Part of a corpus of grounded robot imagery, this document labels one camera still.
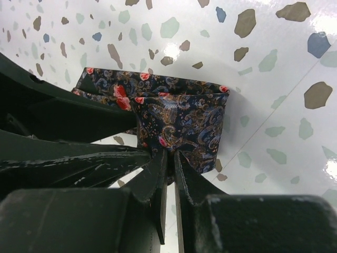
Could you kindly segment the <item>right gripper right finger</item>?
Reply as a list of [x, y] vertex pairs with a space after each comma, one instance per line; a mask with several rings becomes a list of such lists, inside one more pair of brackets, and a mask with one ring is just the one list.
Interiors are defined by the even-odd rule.
[[180, 252], [336, 252], [336, 213], [313, 195], [229, 195], [174, 155]]

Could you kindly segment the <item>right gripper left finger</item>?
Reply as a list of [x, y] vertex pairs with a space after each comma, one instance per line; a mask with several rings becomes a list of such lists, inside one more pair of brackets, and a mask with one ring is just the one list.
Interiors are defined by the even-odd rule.
[[118, 189], [16, 190], [1, 202], [1, 252], [159, 252], [167, 152]]

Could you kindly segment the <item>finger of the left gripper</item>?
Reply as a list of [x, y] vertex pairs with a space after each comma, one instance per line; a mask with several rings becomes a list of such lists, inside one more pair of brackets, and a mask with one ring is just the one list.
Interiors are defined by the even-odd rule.
[[150, 154], [122, 145], [51, 142], [1, 131], [1, 189], [109, 187], [147, 165]]
[[42, 81], [1, 55], [1, 130], [47, 141], [91, 143], [134, 127], [134, 113]]

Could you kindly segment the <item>navy floral paisley tie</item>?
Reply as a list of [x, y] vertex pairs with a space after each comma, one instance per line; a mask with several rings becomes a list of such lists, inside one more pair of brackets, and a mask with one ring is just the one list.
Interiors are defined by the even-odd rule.
[[230, 90], [211, 82], [87, 67], [73, 93], [131, 111], [137, 144], [151, 154], [180, 150], [198, 173], [215, 168]]

